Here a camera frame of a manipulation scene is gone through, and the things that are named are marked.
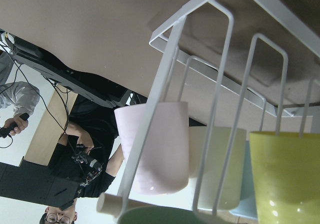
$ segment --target gray jacket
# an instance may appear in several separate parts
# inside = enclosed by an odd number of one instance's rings
[[[14,105],[14,115],[28,113],[31,115],[39,102],[39,89],[26,82],[7,83],[13,61],[3,52],[0,55],[0,108]]]

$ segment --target game controller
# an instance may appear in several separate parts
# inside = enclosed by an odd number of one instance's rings
[[[19,116],[22,120],[27,120],[29,118],[29,114],[28,113],[23,113]],[[18,125],[16,124],[16,122],[12,122],[10,124],[9,127],[7,128],[0,128],[0,136],[5,138],[6,136],[10,135],[10,131],[14,130],[15,127],[17,127]]]
[[[87,173],[80,183],[81,187],[85,187],[90,184],[97,176],[100,175],[103,167],[93,157],[85,153],[86,147],[83,144],[77,144],[75,147],[75,154],[72,156],[75,163],[81,163],[92,168],[92,171]]]

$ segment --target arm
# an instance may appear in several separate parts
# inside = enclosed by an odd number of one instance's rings
[[[62,136],[58,140],[58,143],[66,146],[68,143],[68,134],[62,134]]]
[[[79,137],[77,141],[78,144],[83,144],[84,146],[90,149],[95,147],[90,134],[85,129],[83,129],[80,125],[74,122],[69,122],[65,132],[67,135]]]
[[[18,127],[11,131],[13,136],[20,133],[28,126],[28,121],[22,120],[19,116],[22,113],[31,115],[34,108],[39,102],[38,88],[30,86],[25,82],[16,82],[4,84],[0,87],[0,108],[6,108],[14,105],[14,117],[9,118],[4,123],[4,128],[7,128],[12,122],[16,122]]]
[[[121,144],[118,146],[115,153],[109,159],[108,164],[106,165],[105,172],[109,175],[115,177],[121,167],[121,164],[124,160],[124,154],[122,152]]]

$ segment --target black hair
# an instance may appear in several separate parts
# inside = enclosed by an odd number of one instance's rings
[[[41,219],[40,219],[39,224],[45,224],[45,219],[46,219],[46,217],[47,217],[47,213],[44,213],[44,214],[42,215]]]

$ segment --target hand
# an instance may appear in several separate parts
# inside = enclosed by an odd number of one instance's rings
[[[28,126],[28,120],[23,120],[20,118],[21,113],[16,114],[13,118],[9,118],[4,123],[4,128],[8,128],[11,123],[15,122],[18,126],[14,128],[14,130],[10,131],[10,135],[14,136],[15,134],[19,134],[21,131],[26,129]]]
[[[86,131],[82,132],[78,138],[77,144],[83,144],[87,149],[84,151],[89,154],[91,149],[95,147],[90,134]]]

